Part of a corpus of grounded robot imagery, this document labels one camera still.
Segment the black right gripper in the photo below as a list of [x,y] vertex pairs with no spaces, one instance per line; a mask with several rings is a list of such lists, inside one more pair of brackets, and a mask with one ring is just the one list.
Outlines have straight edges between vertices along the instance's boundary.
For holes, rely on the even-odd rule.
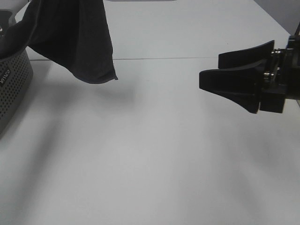
[[[219,54],[218,69],[199,73],[199,88],[250,113],[282,113],[287,99],[300,101],[300,36],[290,36],[284,49],[274,43]],[[264,71],[265,64],[255,62],[267,58]]]

